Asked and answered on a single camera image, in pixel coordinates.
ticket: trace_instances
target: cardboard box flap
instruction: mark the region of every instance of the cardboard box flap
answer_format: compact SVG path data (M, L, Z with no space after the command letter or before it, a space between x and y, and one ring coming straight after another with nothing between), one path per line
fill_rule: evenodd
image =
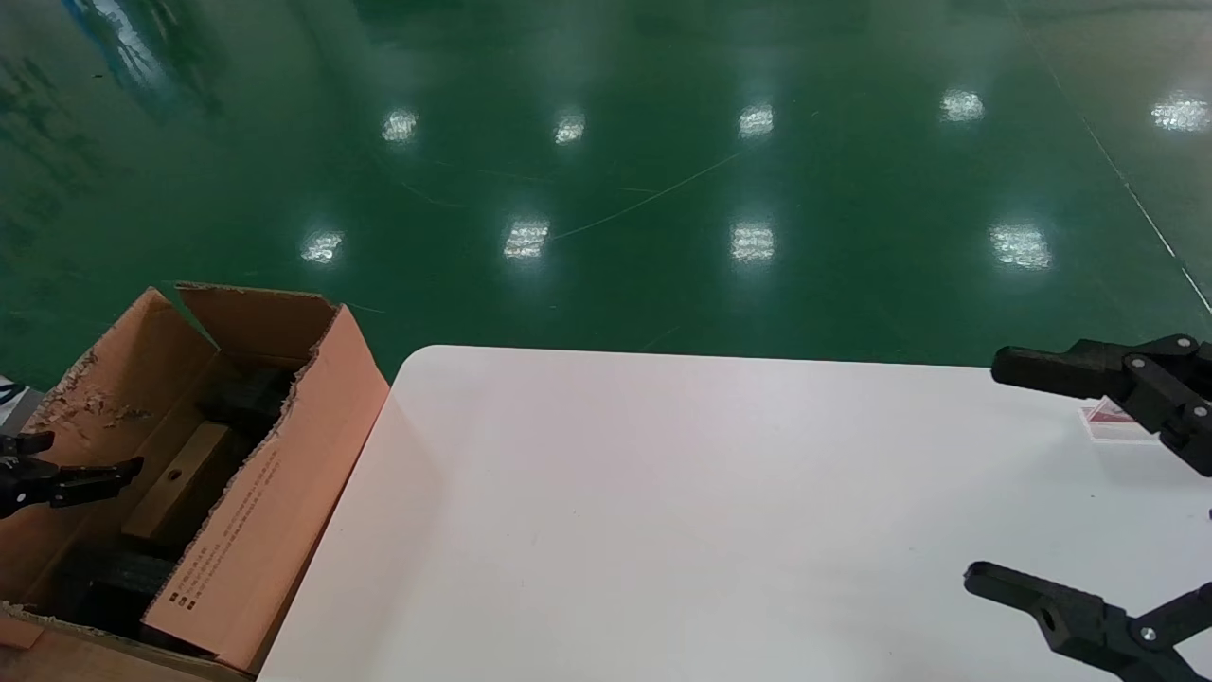
M130 459L215 356L210 340L148 288L47 392L25 431L53 431L55 447L41 458L61 466ZM29 603L69 541L85 527L105 526L101 522L125 503L38 505L0 520L0 548L6 549L0 600Z
M316 293L181 281L182 302L231 355L307 361L337 308Z
M143 623L250 670L387 394L342 306L282 419L231 480Z
M156 647L150 647L133 640L119 637L118 635L112 635L95 627L73 625L53 618L35 615L22 609L21 607L5 602L0 602L0 614L8 617L11 619L10 623L29 624L30 627L62 632L64 635L82 638L93 644L99 644L115 652L133 655L172 670L196 675L204 680L212 680L217 682L248 682L248 680L251 680L251 676L241 675L240 672L234 671L219 663L178 654L166 649L159 649Z
M42 636L42 631L41 625L12 618L0 618L0 646L29 649Z

